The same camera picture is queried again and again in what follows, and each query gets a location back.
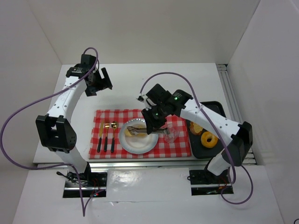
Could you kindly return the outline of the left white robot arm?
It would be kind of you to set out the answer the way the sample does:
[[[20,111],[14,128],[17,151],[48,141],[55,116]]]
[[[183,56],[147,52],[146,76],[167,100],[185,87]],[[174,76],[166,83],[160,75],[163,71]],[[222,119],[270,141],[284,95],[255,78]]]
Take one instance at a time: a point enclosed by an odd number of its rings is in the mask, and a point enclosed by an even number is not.
[[[68,165],[66,178],[71,182],[87,184],[92,179],[89,163],[76,148],[77,135],[71,126],[73,111],[82,94],[91,97],[113,87],[107,70],[96,67],[97,61],[95,56],[82,54],[80,63],[67,71],[64,92],[45,115],[36,118],[41,145]]]

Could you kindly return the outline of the round bread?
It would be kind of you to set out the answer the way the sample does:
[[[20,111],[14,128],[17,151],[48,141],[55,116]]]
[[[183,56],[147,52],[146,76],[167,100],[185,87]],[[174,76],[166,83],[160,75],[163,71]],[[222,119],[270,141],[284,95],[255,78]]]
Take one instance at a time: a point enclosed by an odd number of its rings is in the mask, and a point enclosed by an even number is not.
[[[125,135],[127,137],[138,137],[138,138],[143,138],[146,136],[146,133],[137,133],[135,132],[135,129],[143,129],[146,128],[145,125],[135,125],[135,126],[128,126],[125,128]]]

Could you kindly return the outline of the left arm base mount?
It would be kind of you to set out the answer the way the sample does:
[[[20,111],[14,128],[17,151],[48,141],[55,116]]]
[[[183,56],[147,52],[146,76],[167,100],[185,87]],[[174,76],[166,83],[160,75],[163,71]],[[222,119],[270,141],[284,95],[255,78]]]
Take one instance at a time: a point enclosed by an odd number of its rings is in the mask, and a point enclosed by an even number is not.
[[[63,198],[80,198],[79,181],[74,174],[67,175],[57,171],[58,176],[65,178]],[[92,172],[90,179],[81,180],[82,196],[88,197],[106,197],[107,195],[107,172]]]

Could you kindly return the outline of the toasted bread slice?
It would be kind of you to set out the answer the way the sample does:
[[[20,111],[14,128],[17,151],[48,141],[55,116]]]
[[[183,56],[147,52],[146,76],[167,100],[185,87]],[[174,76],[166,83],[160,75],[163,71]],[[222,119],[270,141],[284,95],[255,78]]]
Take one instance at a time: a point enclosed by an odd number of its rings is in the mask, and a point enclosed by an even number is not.
[[[199,126],[194,122],[190,122],[190,131],[194,135],[200,135],[203,131],[203,127]]]

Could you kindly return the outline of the metal tongs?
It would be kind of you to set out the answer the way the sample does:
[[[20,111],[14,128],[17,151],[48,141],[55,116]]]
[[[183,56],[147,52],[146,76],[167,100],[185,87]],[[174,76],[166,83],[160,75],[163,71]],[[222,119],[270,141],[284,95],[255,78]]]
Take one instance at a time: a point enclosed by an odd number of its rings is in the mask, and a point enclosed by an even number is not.
[[[167,128],[160,128],[160,129],[147,129],[147,128],[143,128],[143,129],[135,129],[135,132],[137,133],[146,133],[147,135],[149,134],[163,134],[163,135],[167,135],[169,133]]]

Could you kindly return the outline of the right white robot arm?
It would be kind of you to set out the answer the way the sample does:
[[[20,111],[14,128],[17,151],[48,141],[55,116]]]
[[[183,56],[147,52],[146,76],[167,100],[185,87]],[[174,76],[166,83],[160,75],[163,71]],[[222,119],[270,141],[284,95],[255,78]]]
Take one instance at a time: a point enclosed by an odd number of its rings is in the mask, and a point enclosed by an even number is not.
[[[232,165],[240,166],[253,143],[252,125],[229,120],[212,111],[183,90],[173,94],[156,84],[147,94],[139,95],[145,109],[142,115],[146,121],[147,134],[164,126],[169,115],[189,120],[223,141],[224,149],[211,159],[207,170],[219,176]]]

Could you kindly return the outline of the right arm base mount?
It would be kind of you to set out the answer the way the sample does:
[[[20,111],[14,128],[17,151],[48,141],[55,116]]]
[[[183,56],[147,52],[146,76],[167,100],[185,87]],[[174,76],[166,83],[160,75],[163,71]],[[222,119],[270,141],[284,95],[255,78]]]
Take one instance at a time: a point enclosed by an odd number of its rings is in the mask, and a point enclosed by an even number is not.
[[[203,166],[189,166],[187,180],[191,186],[192,196],[210,196],[223,194],[233,194],[233,187],[228,180],[228,171],[225,170],[220,176],[215,176]]]

